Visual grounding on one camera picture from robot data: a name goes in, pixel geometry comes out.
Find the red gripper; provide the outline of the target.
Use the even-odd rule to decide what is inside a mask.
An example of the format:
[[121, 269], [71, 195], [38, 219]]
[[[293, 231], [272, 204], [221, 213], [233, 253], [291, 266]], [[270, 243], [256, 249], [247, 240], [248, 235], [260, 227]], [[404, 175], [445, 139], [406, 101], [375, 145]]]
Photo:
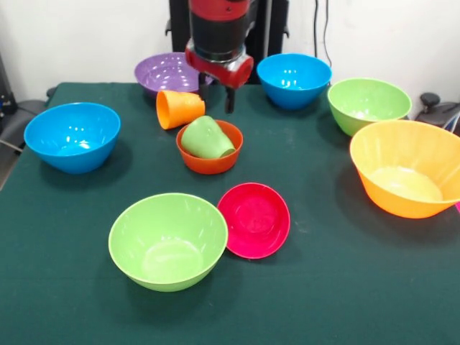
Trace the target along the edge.
[[247, 54], [245, 45], [230, 52], [230, 58], [218, 60], [217, 57], [206, 56], [189, 39], [185, 46], [185, 59], [195, 68], [198, 74], [198, 95], [205, 103], [208, 99], [208, 75], [226, 86], [225, 112], [234, 112], [235, 93], [234, 88], [243, 86], [251, 75], [254, 67], [254, 59]]

